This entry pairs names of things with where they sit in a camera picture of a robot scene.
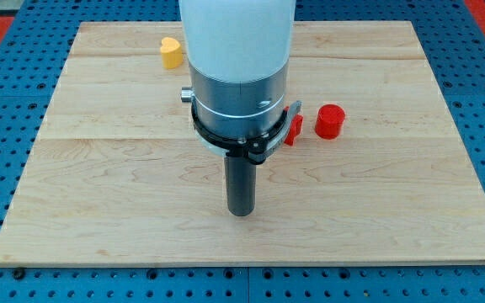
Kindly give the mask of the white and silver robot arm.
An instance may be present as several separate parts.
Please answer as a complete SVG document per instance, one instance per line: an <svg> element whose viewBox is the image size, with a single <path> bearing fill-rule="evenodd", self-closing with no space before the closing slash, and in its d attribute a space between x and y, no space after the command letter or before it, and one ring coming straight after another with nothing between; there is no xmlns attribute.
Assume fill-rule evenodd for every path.
<svg viewBox="0 0 485 303"><path fill-rule="evenodd" d="M263 162L300 109L284 103L295 0L181 0L195 129Z"/></svg>

